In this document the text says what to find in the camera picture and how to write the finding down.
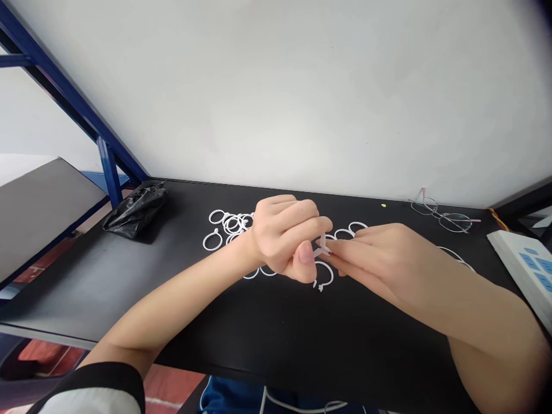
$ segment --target white power strip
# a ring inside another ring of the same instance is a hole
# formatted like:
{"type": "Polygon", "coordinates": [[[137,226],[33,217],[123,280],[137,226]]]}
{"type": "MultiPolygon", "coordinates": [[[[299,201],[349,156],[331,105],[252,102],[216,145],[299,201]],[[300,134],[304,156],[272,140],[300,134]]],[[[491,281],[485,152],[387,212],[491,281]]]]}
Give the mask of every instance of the white power strip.
{"type": "Polygon", "coordinates": [[[519,289],[552,334],[552,254],[538,240],[498,230],[487,238],[519,289]]]}

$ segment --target blue pants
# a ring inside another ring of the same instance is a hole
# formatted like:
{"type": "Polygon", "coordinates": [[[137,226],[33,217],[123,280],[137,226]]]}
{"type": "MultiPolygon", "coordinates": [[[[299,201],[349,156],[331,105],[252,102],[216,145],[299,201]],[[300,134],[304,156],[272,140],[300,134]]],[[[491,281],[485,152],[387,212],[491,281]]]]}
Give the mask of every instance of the blue pants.
{"type": "MultiPolygon", "coordinates": [[[[274,389],[268,389],[268,393],[282,403],[301,409],[323,409],[328,402],[322,401],[319,398],[300,396],[296,393],[274,389]]],[[[209,414],[258,414],[262,397],[262,385],[233,381],[220,377],[210,377],[209,383],[201,396],[198,414],[203,412],[208,412],[209,414]]],[[[292,413],[292,411],[280,407],[268,398],[266,398],[264,412],[266,414],[292,413]]],[[[335,414],[364,414],[365,409],[359,404],[348,404],[343,408],[330,412],[335,414]]],[[[378,412],[378,410],[366,409],[367,414],[377,414],[378,412]]]]}

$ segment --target left hand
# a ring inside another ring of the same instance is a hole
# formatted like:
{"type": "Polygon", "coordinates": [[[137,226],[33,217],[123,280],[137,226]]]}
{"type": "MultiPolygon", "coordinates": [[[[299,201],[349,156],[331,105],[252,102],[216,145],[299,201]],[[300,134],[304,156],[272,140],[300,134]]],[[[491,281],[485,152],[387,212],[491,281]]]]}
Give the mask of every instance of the left hand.
{"type": "Polygon", "coordinates": [[[312,200],[276,195],[257,203],[251,234],[252,253],[273,271],[302,283],[316,279],[311,240],[333,227],[312,200]]]}

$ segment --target eyeglasses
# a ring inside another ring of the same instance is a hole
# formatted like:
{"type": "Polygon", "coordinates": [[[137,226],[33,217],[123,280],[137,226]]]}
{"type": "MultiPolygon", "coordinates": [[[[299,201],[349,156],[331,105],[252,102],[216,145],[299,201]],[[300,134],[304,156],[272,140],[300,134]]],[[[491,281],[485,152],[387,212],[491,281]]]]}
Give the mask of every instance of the eyeglasses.
{"type": "Polygon", "coordinates": [[[464,214],[459,213],[443,213],[440,214],[437,212],[439,205],[437,202],[430,197],[426,197],[425,189],[422,189],[424,195],[423,197],[417,198],[410,201],[410,207],[416,213],[422,214],[424,216],[433,216],[436,219],[439,219],[439,224],[446,228],[448,231],[454,233],[468,233],[468,230],[472,226],[472,223],[479,223],[481,220],[472,220],[464,214]]]}

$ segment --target black desk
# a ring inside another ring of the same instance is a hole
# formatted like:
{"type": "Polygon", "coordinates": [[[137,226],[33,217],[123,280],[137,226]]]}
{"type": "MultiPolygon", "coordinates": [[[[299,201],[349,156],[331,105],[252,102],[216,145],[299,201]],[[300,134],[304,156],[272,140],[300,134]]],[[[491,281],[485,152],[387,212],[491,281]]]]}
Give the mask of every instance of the black desk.
{"type": "MultiPolygon", "coordinates": [[[[202,241],[214,228],[211,211],[252,212],[258,200],[285,193],[177,181],[166,186],[170,200],[143,242],[95,226],[0,310],[0,331],[92,348],[136,301],[209,254],[202,241]]],[[[469,234],[458,234],[409,203],[291,193],[314,200],[335,229],[352,221],[402,222],[520,295],[485,237],[498,229],[485,210],[442,207],[482,220],[469,234]]],[[[157,363],[404,413],[477,411],[444,336],[337,274],[322,293],[285,277],[241,280],[157,363]]]]}

